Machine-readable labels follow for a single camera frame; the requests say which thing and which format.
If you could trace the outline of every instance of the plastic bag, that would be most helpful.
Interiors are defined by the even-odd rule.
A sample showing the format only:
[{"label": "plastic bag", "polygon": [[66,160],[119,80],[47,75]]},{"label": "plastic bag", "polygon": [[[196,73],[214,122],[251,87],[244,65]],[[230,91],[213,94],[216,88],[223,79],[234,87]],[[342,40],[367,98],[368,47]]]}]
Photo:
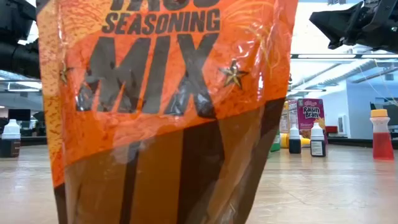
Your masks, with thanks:
[{"label": "plastic bag", "polygon": [[293,0],[49,0],[60,223],[244,223],[289,79]]}]

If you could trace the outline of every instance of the ceiling light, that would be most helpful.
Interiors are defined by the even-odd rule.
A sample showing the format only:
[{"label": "ceiling light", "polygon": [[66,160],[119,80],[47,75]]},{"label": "ceiling light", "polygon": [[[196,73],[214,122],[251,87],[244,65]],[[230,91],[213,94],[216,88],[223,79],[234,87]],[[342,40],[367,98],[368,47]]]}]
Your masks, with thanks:
[{"label": "ceiling light", "polygon": [[302,54],[298,58],[355,58],[355,54]]},{"label": "ceiling light", "polygon": [[38,89],[20,89],[20,90],[18,90],[18,89],[16,89],[16,90],[8,90],[8,91],[14,91],[14,92],[20,92],[20,91],[40,91],[40,90],[38,90]]},{"label": "ceiling light", "polygon": [[362,58],[398,58],[396,54],[367,54],[362,55]]},{"label": "ceiling light", "polygon": [[311,63],[352,63],[355,58],[292,58],[292,62],[311,62]]},{"label": "ceiling light", "polygon": [[42,88],[41,82],[16,82],[16,84],[24,85],[31,88],[38,88],[38,89]]},{"label": "ceiling light", "polygon": [[326,91],[326,90],[291,90],[291,92],[297,92],[297,93],[309,93],[309,92],[316,93],[316,92],[323,92],[323,91]]}]

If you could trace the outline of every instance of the floor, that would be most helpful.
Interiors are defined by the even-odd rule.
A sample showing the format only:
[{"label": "floor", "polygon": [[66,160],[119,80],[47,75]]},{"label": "floor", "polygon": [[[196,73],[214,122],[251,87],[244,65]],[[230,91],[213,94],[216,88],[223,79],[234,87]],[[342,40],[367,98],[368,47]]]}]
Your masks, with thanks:
[{"label": "floor", "polygon": [[[0,159],[1,223],[57,222],[49,165],[42,146]],[[248,224],[396,224],[397,173],[397,162],[375,162],[365,148],[330,146],[327,158],[274,152]]]}]

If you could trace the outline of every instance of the computer monitor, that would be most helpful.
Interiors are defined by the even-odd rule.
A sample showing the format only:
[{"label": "computer monitor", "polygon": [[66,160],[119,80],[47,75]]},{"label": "computer monitor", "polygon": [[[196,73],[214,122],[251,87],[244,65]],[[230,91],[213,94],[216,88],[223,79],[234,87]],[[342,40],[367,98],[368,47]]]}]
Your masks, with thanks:
[{"label": "computer monitor", "polygon": [[398,106],[384,105],[383,108],[387,110],[388,117],[390,117],[388,126],[398,126]]},{"label": "computer monitor", "polygon": [[16,119],[17,121],[30,121],[30,110],[8,109],[8,119]]}]

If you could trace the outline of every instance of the cardboard box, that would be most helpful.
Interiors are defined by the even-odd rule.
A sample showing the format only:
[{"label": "cardboard box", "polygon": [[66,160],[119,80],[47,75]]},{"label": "cardboard box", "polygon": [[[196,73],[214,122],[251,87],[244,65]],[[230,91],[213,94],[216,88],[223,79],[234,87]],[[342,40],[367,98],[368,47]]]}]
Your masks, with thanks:
[{"label": "cardboard box", "polygon": [[284,104],[284,109],[282,110],[282,115],[280,116],[279,131],[281,133],[289,133],[289,130],[289,102],[286,101]]},{"label": "cardboard box", "polygon": [[311,128],[318,122],[325,129],[325,112],[321,99],[299,99],[289,101],[290,127],[296,124],[300,135],[311,138]]}]

